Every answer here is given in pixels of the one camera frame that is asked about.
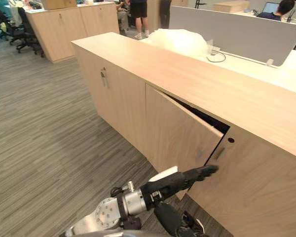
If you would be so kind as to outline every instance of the cardboard box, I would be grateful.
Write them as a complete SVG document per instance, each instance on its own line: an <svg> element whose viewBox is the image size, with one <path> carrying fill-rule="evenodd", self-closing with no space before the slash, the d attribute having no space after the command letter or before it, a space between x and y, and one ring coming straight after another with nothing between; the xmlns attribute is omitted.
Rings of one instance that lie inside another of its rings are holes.
<svg viewBox="0 0 296 237"><path fill-rule="evenodd" d="M76 0L42 0L41 3L46 10L77 6Z"/></svg>

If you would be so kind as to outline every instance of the person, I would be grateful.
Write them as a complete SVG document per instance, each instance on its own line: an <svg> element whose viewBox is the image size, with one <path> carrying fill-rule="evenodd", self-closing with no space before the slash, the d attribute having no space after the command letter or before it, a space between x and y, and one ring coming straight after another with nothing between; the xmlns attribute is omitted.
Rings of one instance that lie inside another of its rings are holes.
<svg viewBox="0 0 296 237"><path fill-rule="evenodd" d="M288 13L295 6L294 0L282 0L277 8L277 11L274 12L261 12L257 17L266 18L275 21L281 21L282 16Z"/></svg>
<svg viewBox="0 0 296 237"><path fill-rule="evenodd" d="M147 18L147 0L125 0L127 4L130 1L130 10L135 18L137 34L135 38L142 40L142 20L145 27L145 36L149 37L148 18Z"/></svg>
<svg viewBox="0 0 296 237"><path fill-rule="evenodd" d="M129 28L129 26L128 26L128 15L127 15L127 12L126 12L127 10L122 8L123 5L124 5L123 1L120 4L117 4L116 5L116 10L117 10L117 18L121 22L120 33L121 33L121 35L126 36L125 31Z"/></svg>
<svg viewBox="0 0 296 237"><path fill-rule="evenodd" d="M171 0L160 1L160 23L162 29L169 28Z"/></svg>

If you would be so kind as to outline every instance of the cabinet handle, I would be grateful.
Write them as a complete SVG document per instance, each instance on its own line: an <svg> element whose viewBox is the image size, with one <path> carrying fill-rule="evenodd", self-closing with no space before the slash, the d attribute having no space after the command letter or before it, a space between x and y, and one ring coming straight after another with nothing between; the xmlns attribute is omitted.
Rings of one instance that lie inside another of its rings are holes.
<svg viewBox="0 0 296 237"><path fill-rule="evenodd" d="M102 83L103 83L103 86L105 86L106 87L106 83L105 83L105 80L106 80L106 75L105 75L105 68L103 68L103 69L101 69L101 72L100 72L100 74L101 74L101 78L102 78Z"/></svg>
<svg viewBox="0 0 296 237"><path fill-rule="evenodd" d="M109 89L110 85L109 85L109 81L108 81L108 78L107 78L107 75L106 75L106 69L105 68L101 69L101 75L103 75L102 76L103 84L106 84L107 89Z"/></svg>

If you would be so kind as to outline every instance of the dark hair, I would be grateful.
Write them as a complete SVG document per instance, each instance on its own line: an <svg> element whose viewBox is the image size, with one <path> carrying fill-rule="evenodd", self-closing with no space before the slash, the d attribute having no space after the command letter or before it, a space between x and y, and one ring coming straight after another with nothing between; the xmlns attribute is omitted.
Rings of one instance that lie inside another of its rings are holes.
<svg viewBox="0 0 296 237"><path fill-rule="evenodd" d="M281 1L280 5L278 6L278 12L282 15L286 14L295 6L294 0L283 0Z"/></svg>

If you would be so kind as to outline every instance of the wooden countertop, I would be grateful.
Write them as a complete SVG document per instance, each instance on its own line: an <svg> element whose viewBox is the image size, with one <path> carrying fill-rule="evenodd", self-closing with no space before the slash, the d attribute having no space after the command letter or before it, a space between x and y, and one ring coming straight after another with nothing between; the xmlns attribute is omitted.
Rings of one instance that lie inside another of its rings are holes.
<svg viewBox="0 0 296 237"><path fill-rule="evenodd" d="M73 43L296 156L296 93L115 33Z"/></svg>
<svg viewBox="0 0 296 237"><path fill-rule="evenodd" d="M106 4L114 4L114 2L110 1L101 1L101 2L95 2L93 4L77 4L77 6L74 7L67 7L67 8L59 8L59 9L53 9L53 10L45 10L45 9L37 9L37 10L27 10L26 12L28 14L36 14L36 13L42 13L42 12L48 12L48 11L61 11L61 10L67 10L67 9L73 9L77 7L88 7L88 6L101 6Z"/></svg>

